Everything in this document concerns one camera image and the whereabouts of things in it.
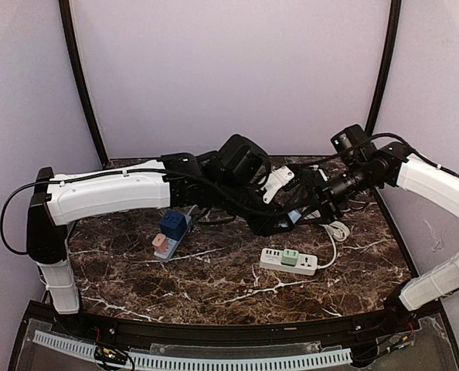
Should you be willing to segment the light blue plug adapter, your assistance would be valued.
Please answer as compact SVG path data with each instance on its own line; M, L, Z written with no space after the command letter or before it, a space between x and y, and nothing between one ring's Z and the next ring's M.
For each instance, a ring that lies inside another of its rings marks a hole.
M301 213L298 210L292 210L288 213L288 217L293 224L296 224L301 218Z

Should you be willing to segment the green plug adapter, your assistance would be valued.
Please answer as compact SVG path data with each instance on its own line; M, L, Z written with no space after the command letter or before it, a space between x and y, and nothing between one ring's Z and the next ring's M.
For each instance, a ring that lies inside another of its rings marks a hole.
M300 253L292 249L284 249L281 254L281 263L286 266L295 267Z

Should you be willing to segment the blue cube socket adapter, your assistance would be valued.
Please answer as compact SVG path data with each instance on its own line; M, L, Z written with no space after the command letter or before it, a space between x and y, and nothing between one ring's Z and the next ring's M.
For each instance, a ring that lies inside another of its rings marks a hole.
M185 215L168 210L159 222L161 233L171 240L180 241L188 229Z

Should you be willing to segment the pink plug adapter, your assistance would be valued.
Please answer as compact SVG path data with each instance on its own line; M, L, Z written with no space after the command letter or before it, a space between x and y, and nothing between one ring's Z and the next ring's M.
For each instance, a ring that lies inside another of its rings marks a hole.
M166 235L159 233L152 241L152 246L158 254L164 254L168 249L168 241Z

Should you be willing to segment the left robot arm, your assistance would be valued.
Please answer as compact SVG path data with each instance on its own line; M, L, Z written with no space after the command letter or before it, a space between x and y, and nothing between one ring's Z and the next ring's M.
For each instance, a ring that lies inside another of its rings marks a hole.
M174 154L78 175L41 168L34 182L16 190L33 190L23 254L41 270L55 311L76 315L81 299L69 260L69 224L131 209L217 207L244 218L255 234L270 235L281 223L293 226L291 208L273 199L296 178L287 166L271 169L264 155L224 165L215 155Z

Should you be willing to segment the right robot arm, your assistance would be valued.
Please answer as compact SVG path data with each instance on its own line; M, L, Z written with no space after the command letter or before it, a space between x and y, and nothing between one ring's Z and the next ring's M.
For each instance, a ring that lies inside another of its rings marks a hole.
M377 148L374 140L391 143ZM334 203L372 187L385 185L416 194L459 219L459 175L421 155L396 134L368 136L357 124L332 139L346 172L325 180L322 193ZM402 283L385 301L384 308L398 316L459 291L459 252L431 271Z

